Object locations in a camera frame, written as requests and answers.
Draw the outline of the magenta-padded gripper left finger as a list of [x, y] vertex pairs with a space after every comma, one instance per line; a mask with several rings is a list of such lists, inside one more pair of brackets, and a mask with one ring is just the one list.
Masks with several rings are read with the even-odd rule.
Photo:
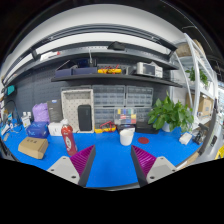
[[71, 157], [62, 156], [48, 169], [48, 172], [85, 187], [95, 155], [95, 146], [89, 146]]

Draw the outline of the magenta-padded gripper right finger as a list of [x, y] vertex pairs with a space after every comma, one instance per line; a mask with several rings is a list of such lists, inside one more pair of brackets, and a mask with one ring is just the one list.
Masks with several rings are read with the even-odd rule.
[[131, 146], [131, 157], [141, 187], [177, 171], [164, 156], [155, 157], [134, 145]]

